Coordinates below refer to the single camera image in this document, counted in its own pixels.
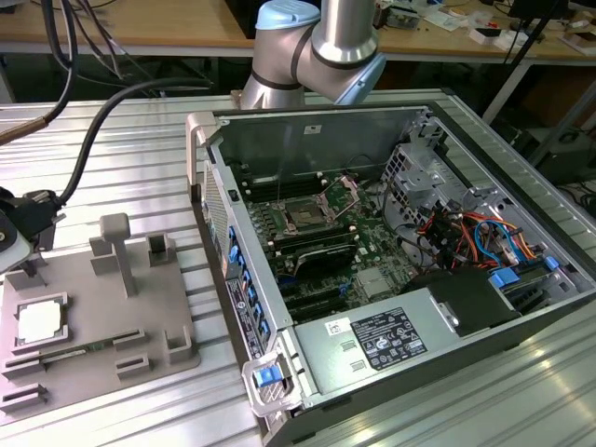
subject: circuit board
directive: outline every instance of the circuit board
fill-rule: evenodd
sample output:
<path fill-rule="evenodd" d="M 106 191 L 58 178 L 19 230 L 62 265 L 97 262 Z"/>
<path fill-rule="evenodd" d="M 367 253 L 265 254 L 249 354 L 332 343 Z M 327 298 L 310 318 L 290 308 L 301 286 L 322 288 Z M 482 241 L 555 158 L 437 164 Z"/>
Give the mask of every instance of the circuit board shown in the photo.
<path fill-rule="evenodd" d="M 408 255 L 380 216 L 381 201 L 381 197 L 369 196 L 344 176 L 334 179 L 318 195 L 247 203 L 280 292 L 295 320 L 321 318 L 395 296 L 416 274 Z M 287 255 L 280 248 L 296 239 L 308 243 L 312 239 L 302 255 L 307 256 L 321 251 L 333 237 L 334 249 L 348 247 L 341 264 L 327 262 L 320 268 L 322 273 L 305 278 L 297 274 L 296 259 L 300 257 L 296 253 Z"/>

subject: open computer tower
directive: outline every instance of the open computer tower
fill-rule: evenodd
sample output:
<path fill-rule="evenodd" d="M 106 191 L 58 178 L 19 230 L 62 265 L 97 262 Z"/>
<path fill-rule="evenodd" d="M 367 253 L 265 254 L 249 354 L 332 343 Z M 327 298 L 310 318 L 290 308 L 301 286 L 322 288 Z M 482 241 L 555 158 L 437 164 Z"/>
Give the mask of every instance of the open computer tower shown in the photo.
<path fill-rule="evenodd" d="M 196 216 L 269 445 L 518 345 L 596 296 L 594 262 L 434 102 L 194 126 L 207 158 Z"/>

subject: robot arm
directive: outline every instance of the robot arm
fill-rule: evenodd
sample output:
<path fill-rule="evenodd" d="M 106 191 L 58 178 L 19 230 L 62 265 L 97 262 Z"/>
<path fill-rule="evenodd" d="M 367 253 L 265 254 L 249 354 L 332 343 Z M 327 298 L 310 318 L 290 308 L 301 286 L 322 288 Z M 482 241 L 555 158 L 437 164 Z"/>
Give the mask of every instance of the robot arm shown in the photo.
<path fill-rule="evenodd" d="M 373 15 L 373 0 L 323 0 L 322 13 L 298 0 L 265 3 L 240 108 L 298 107 L 304 87 L 337 105 L 361 102 L 386 63 Z"/>

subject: white label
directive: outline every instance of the white label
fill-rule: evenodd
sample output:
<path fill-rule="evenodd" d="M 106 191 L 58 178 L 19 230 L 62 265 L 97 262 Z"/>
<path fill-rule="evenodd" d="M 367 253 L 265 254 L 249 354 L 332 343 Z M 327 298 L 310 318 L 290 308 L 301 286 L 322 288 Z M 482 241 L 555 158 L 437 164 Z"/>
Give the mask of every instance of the white label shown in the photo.
<path fill-rule="evenodd" d="M 327 328 L 329 336 L 334 336 L 338 333 L 352 330 L 350 326 L 350 318 L 348 317 L 335 319 L 334 321 L 329 321 L 325 323 L 325 327 Z"/>
<path fill-rule="evenodd" d="M 316 133 L 320 133 L 322 126 L 319 124 L 318 126 L 306 126 L 305 127 L 305 135 L 314 135 Z"/>

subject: blue wire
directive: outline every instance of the blue wire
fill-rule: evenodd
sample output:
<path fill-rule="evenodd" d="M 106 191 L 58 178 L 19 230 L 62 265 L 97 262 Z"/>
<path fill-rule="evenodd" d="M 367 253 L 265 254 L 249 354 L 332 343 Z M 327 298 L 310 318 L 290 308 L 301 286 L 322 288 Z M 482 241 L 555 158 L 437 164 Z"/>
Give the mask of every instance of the blue wire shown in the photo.
<path fill-rule="evenodd" d="M 482 221 L 479 222 L 478 225 L 476 225 L 476 229 L 474 230 L 474 241 L 476 242 L 476 245 L 478 246 L 478 249 L 486 254 L 487 256 L 491 257 L 492 259 L 494 259 L 499 267 L 502 266 L 501 262 L 499 261 L 499 259 L 492 253 L 490 253 L 489 251 L 485 250 L 484 247 L 482 246 L 482 243 L 480 241 L 480 230 L 481 230 L 481 226 L 483 224 L 493 224 L 494 226 L 496 226 L 497 228 L 499 228 L 504 234 L 505 237 L 507 238 L 507 241 L 509 243 L 509 246 L 511 247 L 511 249 L 513 250 L 513 252 L 515 253 L 515 255 L 522 261 L 527 261 L 527 258 L 525 257 L 525 255 L 523 254 L 523 252 L 521 252 L 516 246 L 515 243 L 513 242 L 513 239 L 511 238 L 511 234 L 509 233 L 509 231 L 507 230 L 507 228 L 500 222 L 495 222 L 495 221 L 490 221 L 490 220 L 486 220 L 486 221 Z"/>

